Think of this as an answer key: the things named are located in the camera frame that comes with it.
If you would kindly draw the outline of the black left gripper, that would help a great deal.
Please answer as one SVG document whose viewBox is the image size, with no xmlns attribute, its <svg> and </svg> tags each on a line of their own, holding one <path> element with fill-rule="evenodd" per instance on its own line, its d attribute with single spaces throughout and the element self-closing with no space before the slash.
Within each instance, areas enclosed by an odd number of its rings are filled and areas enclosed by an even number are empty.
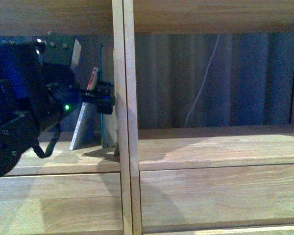
<svg viewBox="0 0 294 235">
<path fill-rule="evenodd" d="M 98 113 L 113 113 L 112 83 L 97 80 L 93 90 L 78 90 L 74 69 L 80 52 L 73 35 L 0 42 L 0 177 L 29 149 L 41 159 L 52 155 L 60 121 L 76 109 L 80 96 Z"/>
</svg>

